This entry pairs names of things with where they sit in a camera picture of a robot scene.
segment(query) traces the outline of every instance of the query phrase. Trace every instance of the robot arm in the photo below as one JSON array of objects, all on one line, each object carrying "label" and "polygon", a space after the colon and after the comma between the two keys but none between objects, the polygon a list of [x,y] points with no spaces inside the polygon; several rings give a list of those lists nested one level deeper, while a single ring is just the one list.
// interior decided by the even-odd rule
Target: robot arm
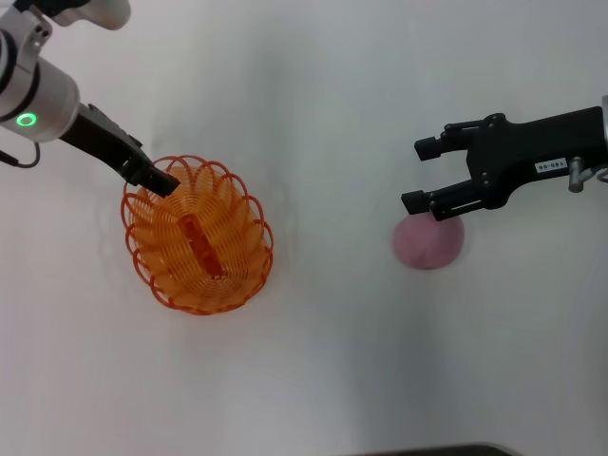
[{"label": "robot arm", "polygon": [[608,167],[608,97],[602,107],[535,121],[511,123],[504,114],[482,121],[446,125],[440,139],[414,145],[421,161],[454,150],[467,150],[471,180],[432,192],[401,197],[410,214],[431,212],[437,220],[477,209],[503,207],[522,185],[570,176],[569,190],[581,192],[583,183]]},{"label": "robot arm", "polygon": [[[74,80],[39,57],[52,33],[43,14],[62,26],[86,19],[118,29],[130,7],[127,0],[17,0],[0,17],[0,125],[35,143],[65,141],[129,183],[170,195],[180,182],[155,168],[142,144],[98,108],[81,104]],[[0,161],[16,163],[8,154]]]}]

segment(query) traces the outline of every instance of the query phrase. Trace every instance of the pink ball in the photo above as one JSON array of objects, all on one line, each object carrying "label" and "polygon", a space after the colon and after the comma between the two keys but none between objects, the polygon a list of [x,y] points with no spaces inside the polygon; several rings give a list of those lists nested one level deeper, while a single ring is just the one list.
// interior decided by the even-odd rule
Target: pink ball
[{"label": "pink ball", "polygon": [[459,217],[437,221],[431,213],[407,216],[392,234],[395,253],[414,269],[439,269],[463,250],[465,227]]}]

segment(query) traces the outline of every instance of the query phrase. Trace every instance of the pink sponge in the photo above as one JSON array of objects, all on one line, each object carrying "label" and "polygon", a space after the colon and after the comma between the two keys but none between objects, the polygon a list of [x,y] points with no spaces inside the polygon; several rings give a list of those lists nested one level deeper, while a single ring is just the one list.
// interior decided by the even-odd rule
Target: pink sponge
[{"label": "pink sponge", "polygon": [[465,227],[460,218],[437,221],[430,213],[407,216],[395,226],[392,245],[404,263],[414,269],[439,269],[463,250]]}]

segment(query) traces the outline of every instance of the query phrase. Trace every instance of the orange wire basket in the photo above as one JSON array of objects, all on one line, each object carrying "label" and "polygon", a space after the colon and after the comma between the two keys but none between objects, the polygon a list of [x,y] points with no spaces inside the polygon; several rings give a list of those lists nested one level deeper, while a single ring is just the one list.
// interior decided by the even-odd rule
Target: orange wire basket
[{"label": "orange wire basket", "polygon": [[274,240],[259,201],[217,161],[165,157],[166,198],[124,185],[121,216],[137,274],[161,304],[197,315],[236,309],[266,283]]}]

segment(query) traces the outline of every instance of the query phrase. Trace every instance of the black cable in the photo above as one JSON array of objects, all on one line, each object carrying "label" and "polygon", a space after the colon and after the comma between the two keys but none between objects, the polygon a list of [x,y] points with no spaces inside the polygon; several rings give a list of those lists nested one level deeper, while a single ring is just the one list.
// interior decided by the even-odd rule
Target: black cable
[{"label": "black cable", "polygon": [[15,159],[12,155],[7,154],[0,150],[0,162],[4,162],[9,164],[10,166],[15,166],[17,168],[29,169],[33,168],[40,161],[40,144],[38,142],[34,143],[34,147],[36,149],[36,158],[32,163],[21,164],[17,159]]},{"label": "black cable", "polygon": [[37,165],[38,162],[40,161],[40,144],[38,142],[35,142],[34,148],[36,149],[36,158],[34,159],[34,161],[32,163],[21,164],[20,162],[18,162],[17,164],[15,164],[15,166],[18,168],[29,169],[29,168],[33,168],[35,165]]}]

